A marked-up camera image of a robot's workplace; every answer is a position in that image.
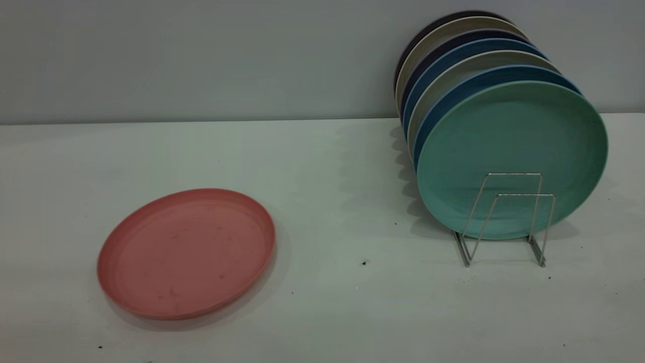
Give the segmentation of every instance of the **pink plate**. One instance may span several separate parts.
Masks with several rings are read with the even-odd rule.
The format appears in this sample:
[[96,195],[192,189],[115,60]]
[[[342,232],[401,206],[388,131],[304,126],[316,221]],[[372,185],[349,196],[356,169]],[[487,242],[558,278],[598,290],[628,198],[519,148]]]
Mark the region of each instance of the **pink plate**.
[[146,318],[192,318],[240,297],[275,248],[275,226],[257,201],[225,189],[157,199],[105,241],[97,273],[103,291]]

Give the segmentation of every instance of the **beige plate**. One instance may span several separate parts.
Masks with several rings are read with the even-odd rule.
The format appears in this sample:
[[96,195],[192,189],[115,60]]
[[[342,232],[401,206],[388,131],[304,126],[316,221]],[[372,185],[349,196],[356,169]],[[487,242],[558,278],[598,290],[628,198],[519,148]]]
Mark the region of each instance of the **beige plate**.
[[417,45],[415,45],[410,54],[408,54],[408,57],[403,62],[395,90],[395,99],[399,116],[401,115],[399,105],[401,104],[403,88],[405,87],[408,78],[410,78],[412,72],[414,72],[414,69],[417,68],[417,65],[419,65],[423,58],[446,40],[463,32],[469,32],[471,30],[478,29],[507,30],[509,32],[517,34],[518,36],[528,39],[528,37],[526,37],[526,35],[524,35],[524,33],[522,33],[522,31],[519,30],[515,25],[507,21],[488,16],[463,17],[461,19],[453,20],[449,23],[443,24],[439,28],[436,28],[427,36],[423,37],[423,39],[421,39],[417,43]]
[[466,58],[439,74],[423,92],[410,115],[408,150],[414,152],[414,141],[427,113],[449,90],[464,79],[485,70],[505,65],[533,65],[560,73],[551,62],[535,54],[519,50],[494,50]]

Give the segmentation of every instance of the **stack of plates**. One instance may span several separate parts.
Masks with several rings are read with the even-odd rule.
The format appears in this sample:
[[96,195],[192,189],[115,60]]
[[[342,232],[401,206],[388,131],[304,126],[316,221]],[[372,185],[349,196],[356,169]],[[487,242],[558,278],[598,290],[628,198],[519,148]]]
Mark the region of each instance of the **stack of plates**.
[[[397,112],[428,210],[462,232],[489,172],[539,172],[556,195],[552,223],[579,207],[607,160],[604,124],[580,90],[508,19],[451,14],[421,30],[394,79]],[[527,176],[491,177],[466,235],[477,236],[497,193],[535,193]],[[540,198],[534,231],[551,200]],[[486,239],[529,234],[535,198],[504,198]]]

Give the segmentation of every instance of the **plate rack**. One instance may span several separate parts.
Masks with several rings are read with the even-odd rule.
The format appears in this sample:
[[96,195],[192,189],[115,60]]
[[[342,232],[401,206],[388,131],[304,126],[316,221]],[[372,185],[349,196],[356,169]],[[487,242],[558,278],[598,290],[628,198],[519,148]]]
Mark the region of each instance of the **plate rack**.
[[[479,235],[477,237],[477,242],[475,243],[475,247],[473,247],[473,251],[470,252],[468,250],[468,246],[466,245],[466,231],[468,230],[468,225],[470,224],[471,219],[473,218],[473,214],[475,213],[475,208],[477,208],[477,204],[479,203],[479,198],[481,197],[482,193],[484,192],[484,188],[486,186],[486,181],[488,180],[489,177],[491,176],[529,176],[529,177],[537,177],[539,179],[538,185],[537,185],[537,192],[535,193],[497,193],[495,195],[495,199],[493,199],[493,202],[490,205],[490,209],[488,210],[488,215],[486,216],[486,220],[484,221],[484,224],[482,225],[481,229],[479,230]],[[533,250],[533,253],[535,254],[535,259],[537,261],[537,264],[540,265],[541,267],[546,266],[546,259],[544,258],[544,250],[546,248],[546,241],[549,237],[549,228],[551,227],[551,219],[553,218],[553,210],[555,209],[555,195],[553,194],[544,194],[540,193],[542,191],[542,174],[539,172],[489,172],[485,177],[484,181],[482,181],[482,185],[479,188],[479,193],[477,194],[477,198],[475,199],[475,203],[473,204],[473,208],[470,211],[470,215],[468,216],[468,220],[466,221],[466,225],[464,226],[463,232],[457,232],[453,231],[455,235],[455,239],[457,241],[457,246],[459,247],[459,251],[461,252],[461,256],[464,259],[464,265],[466,267],[469,267],[473,263],[473,258],[475,258],[475,252],[477,252],[477,247],[479,246],[479,243],[482,240],[482,236],[486,232],[486,226],[488,225],[488,221],[490,220],[491,215],[493,214],[493,210],[495,209],[495,204],[497,204],[497,201],[499,198],[535,198],[535,207],[533,208],[533,219],[531,221],[531,229],[526,237],[527,242],[529,245],[531,245],[531,249]],[[538,201],[540,198],[550,198],[551,199],[551,207],[549,209],[549,220],[546,225],[546,230],[544,231],[544,241],[542,242],[542,248],[538,245],[537,241],[535,240],[535,236],[533,235],[533,229],[535,228],[535,217],[537,214],[537,206],[538,206]]]

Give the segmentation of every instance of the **table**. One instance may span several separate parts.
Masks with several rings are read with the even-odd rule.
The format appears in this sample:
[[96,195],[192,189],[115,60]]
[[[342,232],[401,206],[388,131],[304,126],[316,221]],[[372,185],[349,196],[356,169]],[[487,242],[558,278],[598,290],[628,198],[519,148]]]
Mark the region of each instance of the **table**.
[[[645,114],[605,114],[606,172],[528,244],[485,242],[465,268],[419,199],[396,119],[0,127],[3,362],[636,362],[645,342]],[[109,232],[200,187],[261,202],[277,254],[197,320],[106,299]]]

